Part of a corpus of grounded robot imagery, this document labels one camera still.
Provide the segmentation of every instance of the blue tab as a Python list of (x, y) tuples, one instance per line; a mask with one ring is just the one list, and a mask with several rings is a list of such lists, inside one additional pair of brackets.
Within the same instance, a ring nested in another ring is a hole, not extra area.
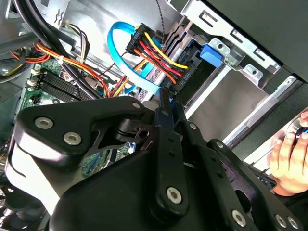
[(220, 67), (222, 65), (222, 56), (209, 45), (204, 46), (200, 57), (212, 64), (214, 67)]

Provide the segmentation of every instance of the black cover panel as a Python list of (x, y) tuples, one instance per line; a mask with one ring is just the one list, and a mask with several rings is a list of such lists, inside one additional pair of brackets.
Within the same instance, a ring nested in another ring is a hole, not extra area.
[(307, 0), (202, 0), (210, 3), (308, 81)]
[(134, 153), (70, 188), (50, 220), (51, 231), (214, 231), (208, 185), (185, 166), (189, 211), (175, 225), (159, 225), (149, 209), (150, 153)]

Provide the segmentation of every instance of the black plastic housing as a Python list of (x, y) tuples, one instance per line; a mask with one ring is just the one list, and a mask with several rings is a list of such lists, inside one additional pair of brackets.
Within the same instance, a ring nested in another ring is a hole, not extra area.
[(155, 34), (155, 31), (153, 31), (147, 25), (141, 23), (139, 28), (136, 30), (135, 34), (131, 36), (131, 40), (129, 41), (129, 43), (126, 47), (126, 51), (128, 53), (138, 56), (134, 52), (134, 49), (137, 48), (138, 41), (141, 40), (142, 38), (145, 38), (145, 35), (144, 35), (145, 32), (147, 32), (151, 37), (153, 37), (154, 34)]

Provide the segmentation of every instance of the finger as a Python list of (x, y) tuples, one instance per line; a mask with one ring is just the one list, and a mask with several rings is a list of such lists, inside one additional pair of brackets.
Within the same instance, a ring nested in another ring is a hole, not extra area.
[(289, 170), (289, 161), (294, 139), (295, 134), (293, 132), (288, 132), (280, 148), (278, 157), (278, 170), (282, 173), (287, 173)]
[(269, 154), (270, 155), (269, 167), (273, 175), (275, 175), (275, 172), (278, 170), (278, 157), (281, 145), (282, 145), (282, 140), (277, 140), (276, 143), (274, 144), (272, 152)]
[(300, 119), (300, 121), (299, 121), (299, 124), (300, 124), (300, 126), (302, 126), (302, 127), (308, 127), (308, 118), (306, 118), (306, 119)]
[(302, 114), (300, 114), (300, 117), (302, 117), (302, 119), (307, 119), (308, 118), (308, 111), (303, 112)]
[(305, 156), (305, 161), (304, 161), (304, 166), (303, 166), (303, 175), (305, 179), (308, 179), (308, 155)]
[(291, 154), (289, 166), (290, 177), (302, 176), (307, 146), (308, 133), (303, 132)]

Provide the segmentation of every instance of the black connector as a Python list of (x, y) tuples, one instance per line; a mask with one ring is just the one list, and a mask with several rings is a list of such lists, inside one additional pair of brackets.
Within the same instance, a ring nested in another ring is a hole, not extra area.
[(157, 40), (160, 44), (163, 44), (163, 41), (165, 41), (165, 35), (160, 30), (157, 30), (153, 36), (154, 39)]
[(135, 34), (131, 36), (131, 40), (128, 43), (126, 47), (126, 51), (130, 54), (138, 56), (135, 52), (134, 49), (137, 49), (137, 45), (139, 45), (138, 41), (142, 40), (143, 38), (146, 38), (144, 33), (147, 32), (151, 37), (154, 36), (155, 32), (149, 28), (147, 25), (141, 23)]
[(180, 78), (180, 81), (176, 85), (172, 86), (173, 90), (175, 92), (180, 92), (196, 70), (197, 67), (195, 67), (193, 64), (190, 65), (187, 71), (184, 73), (184, 76)]

